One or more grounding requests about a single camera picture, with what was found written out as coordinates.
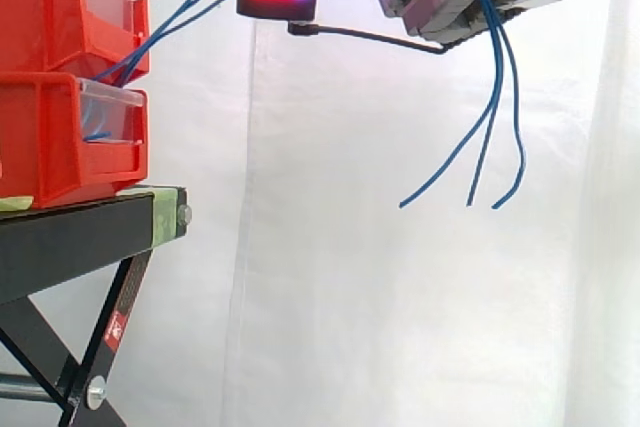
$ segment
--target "black metal frame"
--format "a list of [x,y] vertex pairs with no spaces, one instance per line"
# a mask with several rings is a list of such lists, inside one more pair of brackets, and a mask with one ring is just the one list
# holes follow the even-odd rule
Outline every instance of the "black metal frame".
[[[179,211],[187,198],[184,189],[176,190]],[[0,374],[0,398],[55,403],[62,409],[59,427],[126,427],[108,401],[92,410],[87,392],[93,379],[109,378],[154,247],[154,194],[133,192],[62,209],[0,215],[0,341],[31,376]],[[175,238],[186,234],[185,224],[176,225]],[[29,295],[118,261],[78,362]]]

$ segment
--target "white backdrop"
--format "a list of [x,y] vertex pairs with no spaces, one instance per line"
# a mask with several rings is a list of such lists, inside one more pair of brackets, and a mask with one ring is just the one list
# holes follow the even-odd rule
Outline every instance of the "white backdrop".
[[[153,24],[181,1],[152,0]],[[151,180],[186,185],[195,221],[154,255],[113,372],[129,425],[640,426],[640,10],[611,9],[568,0],[509,24],[530,167],[497,213],[510,93],[476,207],[478,141],[397,209],[484,109],[488,36],[433,58],[291,38],[228,5],[158,46],[140,82]],[[322,0],[319,20],[401,34],[375,0]],[[76,352],[111,273],[37,299]],[[0,418],[54,425],[55,409]]]

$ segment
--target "metal bolt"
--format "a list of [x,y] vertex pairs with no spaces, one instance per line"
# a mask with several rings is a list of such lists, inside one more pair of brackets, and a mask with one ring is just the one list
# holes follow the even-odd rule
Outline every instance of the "metal bolt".
[[193,210],[188,205],[178,207],[178,223],[184,227],[188,226],[193,220]]
[[98,410],[105,400],[107,400],[107,381],[102,376],[95,377],[87,387],[87,407]]

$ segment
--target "red storage bin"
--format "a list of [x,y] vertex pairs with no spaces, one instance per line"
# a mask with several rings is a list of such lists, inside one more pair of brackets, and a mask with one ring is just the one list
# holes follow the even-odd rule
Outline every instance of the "red storage bin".
[[0,200],[47,208],[111,197],[146,178],[147,135],[144,92],[70,74],[0,74]]
[[[0,0],[0,7],[0,72],[93,78],[149,36],[148,0]],[[132,78],[148,72],[145,56]]]

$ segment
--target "warning label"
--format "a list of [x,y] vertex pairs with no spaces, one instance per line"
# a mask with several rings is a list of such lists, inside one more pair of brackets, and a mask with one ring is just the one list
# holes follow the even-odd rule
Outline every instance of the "warning label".
[[104,341],[115,354],[120,347],[120,341],[127,326],[127,318],[117,310],[111,316],[107,331],[104,334]]

